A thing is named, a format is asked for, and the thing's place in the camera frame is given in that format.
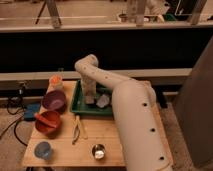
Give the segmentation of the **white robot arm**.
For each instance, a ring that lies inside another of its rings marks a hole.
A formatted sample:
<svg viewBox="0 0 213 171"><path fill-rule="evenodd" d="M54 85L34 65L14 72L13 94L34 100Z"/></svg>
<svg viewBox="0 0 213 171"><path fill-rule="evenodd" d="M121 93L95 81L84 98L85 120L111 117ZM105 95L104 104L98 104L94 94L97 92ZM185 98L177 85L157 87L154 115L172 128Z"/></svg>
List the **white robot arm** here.
<svg viewBox="0 0 213 171"><path fill-rule="evenodd" d="M86 98L94 98L96 83L112 90L112 110L127 171L173 171L153 114L153 88L100 69L95 55L78 60L74 67Z"/></svg>

